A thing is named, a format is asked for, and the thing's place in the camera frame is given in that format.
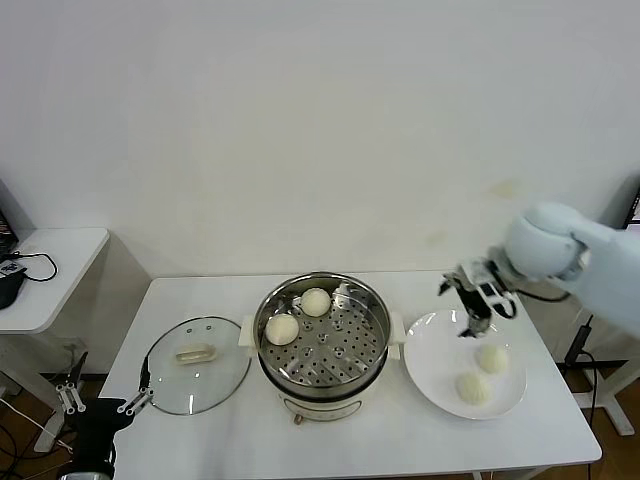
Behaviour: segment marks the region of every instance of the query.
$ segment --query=stainless steel steamer basket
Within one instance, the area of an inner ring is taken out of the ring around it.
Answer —
[[[309,288],[322,288],[331,297],[331,308],[321,317],[307,316],[300,307]],[[269,319],[279,313],[293,315],[300,327],[288,345],[273,345],[264,335]],[[327,272],[282,283],[262,301],[253,321],[266,375],[307,401],[335,401],[366,388],[384,365],[390,335],[390,315],[380,296],[355,278]]]

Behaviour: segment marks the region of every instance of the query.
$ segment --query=white plate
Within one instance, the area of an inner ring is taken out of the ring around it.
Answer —
[[[527,373],[504,332],[491,325],[483,338],[460,338],[467,328],[467,314],[443,310],[425,315],[413,324],[404,346],[404,359],[420,391],[447,412],[473,420],[495,418],[515,407],[527,389]],[[509,352],[509,368],[501,374],[484,372],[476,361],[483,345],[499,345]],[[469,405],[456,391],[458,375],[475,372],[491,386],[491,399],[484,405]]]

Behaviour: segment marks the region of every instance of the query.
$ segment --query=lid handle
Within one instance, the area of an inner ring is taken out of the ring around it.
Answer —
[[[176,351],[178,365],[190,365],[192,363],[210,362],[217,356],[216,349],[208,343],[191,343],[184,345]]]

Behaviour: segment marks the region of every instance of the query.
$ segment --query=white table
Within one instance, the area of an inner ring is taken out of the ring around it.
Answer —
[[[459,308],[436,297],[440,272],[356,276],[405,326],[423,314]],[[241,322],[288,276],[159,279],[152,282],[102,391],[128,398],[153,342],[183,320],[218,315]],[[258,479],[424,475],[537,469],[592,462],[601,450],[522,305],[503,320],[527,365],[523,401],[497,420],[450,415],[424,398],[404,364],[388,361],[370,401],[330,423],[294,425],[256,361],[221,405],[193,416],[148,407],[116,435],[119,478]],[[530,474],[521,478],[530,478]]]
[[[58,413],[47,424],[50,430],[62,425],[55,388],[38,373],[30,359],[16,351],[3,335],[34,334],[46,330],[76,288],[109,238],[104,228],[38,229],[18,232],[17,250],[23,254],[47,253],[58,267],[58,274],[48,282],[25,280],[16,301],[0,310],[0,370],[45,402]],[[46,258],[19,259],[27,274],[45,278],[52,272]],[[36,451],[50,448],[51,439],[41,437]]]

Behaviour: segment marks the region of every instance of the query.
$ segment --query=glass lid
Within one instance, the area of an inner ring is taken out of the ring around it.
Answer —
[[[240,327],[221,317],[194,318],[165,333],[148,354],[151,403],[166,413],[193,415],[224,402],[251,363],[239,336]]]

